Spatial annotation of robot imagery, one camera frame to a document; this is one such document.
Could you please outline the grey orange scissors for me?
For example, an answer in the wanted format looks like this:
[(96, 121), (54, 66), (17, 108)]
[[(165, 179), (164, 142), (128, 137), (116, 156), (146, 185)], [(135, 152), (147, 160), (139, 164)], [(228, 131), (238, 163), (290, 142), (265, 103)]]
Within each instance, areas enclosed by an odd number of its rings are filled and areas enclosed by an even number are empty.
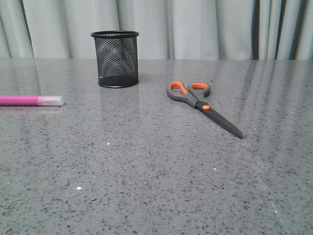
[(210, 90), (211, 88), (207, 83), (195, 82), (186, 87), (183, 82), (174, 81), (168, 85), (167, 95), (174, 101), (183, 102), (194, 109), (198, 109), (226, 131), (243, 139), (243, 133), (208, 104), (206, 97)]

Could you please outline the pink highlighter pen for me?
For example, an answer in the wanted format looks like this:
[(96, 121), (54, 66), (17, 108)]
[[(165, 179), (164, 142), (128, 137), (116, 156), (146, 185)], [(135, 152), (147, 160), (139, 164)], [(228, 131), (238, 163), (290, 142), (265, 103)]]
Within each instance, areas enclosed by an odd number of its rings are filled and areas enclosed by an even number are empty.
[(1, 106), (63, 106), (62, 96), (1, 95)]

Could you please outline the black mesh pen cup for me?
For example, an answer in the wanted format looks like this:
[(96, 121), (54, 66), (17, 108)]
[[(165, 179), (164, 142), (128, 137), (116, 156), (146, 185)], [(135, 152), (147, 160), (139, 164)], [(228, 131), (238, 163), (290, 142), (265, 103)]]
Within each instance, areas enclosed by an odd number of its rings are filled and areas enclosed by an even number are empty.
[(94, 38), (98, 85), (125, 88), (138, 84), (137, 37), (128, 30), (97, 31)]

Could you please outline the grey curtain backdrop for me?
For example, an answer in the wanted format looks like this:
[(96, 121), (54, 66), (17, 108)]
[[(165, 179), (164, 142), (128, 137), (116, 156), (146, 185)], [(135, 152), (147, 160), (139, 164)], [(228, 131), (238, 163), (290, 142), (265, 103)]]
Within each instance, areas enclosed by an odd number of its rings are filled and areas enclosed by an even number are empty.
[(95, 57), (91, 33), (139, 32), (140, 59), (309, 60), (310, 0), (3, 0), (1, 58)]

